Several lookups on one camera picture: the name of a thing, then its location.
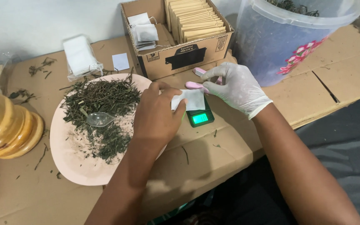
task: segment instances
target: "white wall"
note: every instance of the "white wall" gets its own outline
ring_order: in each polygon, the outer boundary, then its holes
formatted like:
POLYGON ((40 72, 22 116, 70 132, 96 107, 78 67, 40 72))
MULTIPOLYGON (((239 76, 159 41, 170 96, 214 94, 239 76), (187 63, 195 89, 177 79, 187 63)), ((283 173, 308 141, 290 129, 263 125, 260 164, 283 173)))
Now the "white wall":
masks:
MULTIPOLYGON (((77 34, 93 42, 123 36, 121 2, 128 0, 0 0, 0 53, 25 60, 60 51, 77 34)), ((235 23, 241 0, 212 2, 235 23)))

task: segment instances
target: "stack of tea bags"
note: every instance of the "stack of tea bags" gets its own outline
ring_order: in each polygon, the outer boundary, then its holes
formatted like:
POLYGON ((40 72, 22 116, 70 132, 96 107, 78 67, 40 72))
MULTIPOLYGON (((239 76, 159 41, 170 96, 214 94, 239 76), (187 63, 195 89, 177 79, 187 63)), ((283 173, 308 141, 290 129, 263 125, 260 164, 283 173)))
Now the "stack of tea bags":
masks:
POLYGON ((179 44, 226 33, 206 0, 165 0, 165 7, 168 29, 179 44))
POLYGON ((136 48, 140 51, 154 49, 156 47, 155 41, 159 39, 156 27, 151 23, 148 14, 145 12, 135 16, 130 16, 127 19, 129 21, 136 48))

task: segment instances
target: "hand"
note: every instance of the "hand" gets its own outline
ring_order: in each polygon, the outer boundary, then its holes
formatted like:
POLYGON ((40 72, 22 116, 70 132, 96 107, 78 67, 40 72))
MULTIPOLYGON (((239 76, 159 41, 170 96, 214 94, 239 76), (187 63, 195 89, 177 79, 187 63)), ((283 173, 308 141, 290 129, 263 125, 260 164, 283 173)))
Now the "hand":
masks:
POLYGON ((176 135, 186 111, 187 99, 180 101, 175 112, 170 107, 173 96, 181 94, 181 90, 171 88, 164 82, 151 83, 137 106, 132 140, 157 151, 167 145, 176 135))
POLYGON ((207 80, 214 76, 224 77, 226 84, 206 81, 203 86, 231 107, 248 115, 249 120, 273 102, 262 91, 246 66, 225 62, 206 72, 201 79, 207 80))

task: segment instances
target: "black printed graphic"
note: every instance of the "black printed graphic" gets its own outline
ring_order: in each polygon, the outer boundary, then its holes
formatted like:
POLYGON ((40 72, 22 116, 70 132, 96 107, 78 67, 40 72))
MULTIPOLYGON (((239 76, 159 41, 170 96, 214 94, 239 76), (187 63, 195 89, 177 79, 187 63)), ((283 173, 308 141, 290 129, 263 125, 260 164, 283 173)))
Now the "black printed graphic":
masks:
POLYGON ((216 46, 216 51, 215 52, 219 52, 222 51, 224 49, 224 46, 226 45, 226 40, 227 40, 227 36, 224 38, 219 38, 218 41, 218 45, 216 46))
POLYGON ((176 50, 174 56, 165 58, 165 63, 172 64, 172 70, 203 62, 206 48, 199 49, 197 44, 191 44, 176 50))
POLYGON ((158 60, 159 59, 159 53, 151 53, 147 55, 148 62, 158 60))

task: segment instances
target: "flower pattern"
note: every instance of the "flower pattern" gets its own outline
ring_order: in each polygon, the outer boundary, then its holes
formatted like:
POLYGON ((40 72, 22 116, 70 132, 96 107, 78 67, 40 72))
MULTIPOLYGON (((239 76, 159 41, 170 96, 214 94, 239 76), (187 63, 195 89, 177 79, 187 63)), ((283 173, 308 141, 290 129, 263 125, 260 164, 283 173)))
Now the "flower pattern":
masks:
POLYGON ((326 41, 328 36, 324 37, 321 41, 312 41, 308 44, 301 45, 297 48, 297 50, 293 51, 295 55, 291 56, 289 59, 286 59, 287 66, 280 67, 280 71, 277 74, 288 74, 291 72, 298 64, 300 64, 303 60, 307 58, 309 54, 314 52, 314 50, 321 45, 324 41, 326 41))

